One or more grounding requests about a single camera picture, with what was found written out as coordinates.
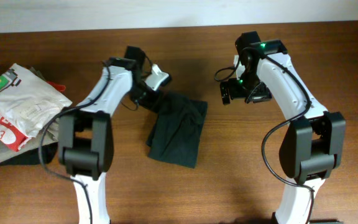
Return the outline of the dark green t-shirt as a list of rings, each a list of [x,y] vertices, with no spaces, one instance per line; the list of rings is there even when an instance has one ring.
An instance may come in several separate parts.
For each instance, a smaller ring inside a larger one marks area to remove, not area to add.
[[[167,93],[146,141],[150,147],[148,157],[194,169],[207,110],[206,101]]]

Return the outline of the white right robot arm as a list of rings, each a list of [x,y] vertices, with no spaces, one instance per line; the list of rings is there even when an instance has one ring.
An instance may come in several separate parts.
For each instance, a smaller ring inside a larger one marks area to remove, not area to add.
[[[252,31],[241,34],[235,46],[232,72],[219,80],[223,104],[236,99],[246,103],[275,99],[285,118],[261,143],[265,166],[285,185],[271,222],[311,223],[318,190],[341,164],[346,120],[340,112],[329,112],[313,96],[281,40],[262,41]],[[272,169],[265,154],[268,138],[282,127],[287,131],[278,156],[284,177]]]

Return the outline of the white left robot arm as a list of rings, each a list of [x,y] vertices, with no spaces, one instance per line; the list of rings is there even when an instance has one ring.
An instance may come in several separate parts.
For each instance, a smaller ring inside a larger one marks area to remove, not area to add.
[[[58,160],[76,190],[80,223],[110,223],[106,205],[106,174],[112,164],[114,143],[111,118],[123,97],[132,93],[134,103],[150,108],[158,89],[171,76],[153,64],[142,78],[141,63],[111,57],[91,93],[59,119]]]

